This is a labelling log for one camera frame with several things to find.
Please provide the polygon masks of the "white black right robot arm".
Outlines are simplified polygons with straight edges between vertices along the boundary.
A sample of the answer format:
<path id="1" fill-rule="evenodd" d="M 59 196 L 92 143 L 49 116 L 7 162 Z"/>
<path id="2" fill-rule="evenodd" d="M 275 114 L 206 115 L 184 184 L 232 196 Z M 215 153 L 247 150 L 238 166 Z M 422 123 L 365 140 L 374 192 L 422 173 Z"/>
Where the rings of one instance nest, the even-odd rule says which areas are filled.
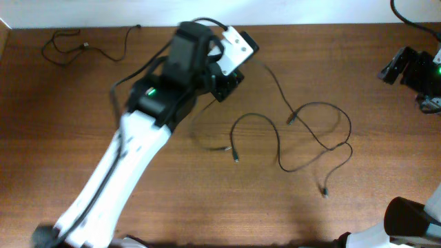
<path id="1" fill-rule="evenodd" d="M 410 47 L 399 49 L 378 73 L 390 85 L 400 83 L 417 92 L 416 103 L 426 115 L 440 115 L 440 52 L 431 55 Z M 337 248 L 390 248 L 440 246 L 440 188 L 425 203 L 396 197 L 387 206 L 383 221 L 364 231 L 347 232 L 332 242 Z"/>

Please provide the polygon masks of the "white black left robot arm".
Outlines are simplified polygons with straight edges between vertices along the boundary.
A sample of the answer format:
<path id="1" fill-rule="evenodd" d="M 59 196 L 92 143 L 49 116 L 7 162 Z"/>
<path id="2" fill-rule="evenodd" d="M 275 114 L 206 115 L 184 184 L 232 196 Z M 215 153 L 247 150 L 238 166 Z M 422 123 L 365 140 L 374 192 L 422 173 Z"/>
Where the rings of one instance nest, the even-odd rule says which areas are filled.
<path id="1" fill-rule="evenodd" d="M 151 160 L 197 98 L 224 101 L 241 83 L 240 66 L 259 47 L 248 33 L 224 25 L 217 36 L 207 17 L 179 24 L 172 38 L 139 70 L 125 105 L 110 91 L 116 132 L 85 187 L 53 225 L 39 225 L 35 247 L 142 247 L 116 238 L 119 217 Z"/>

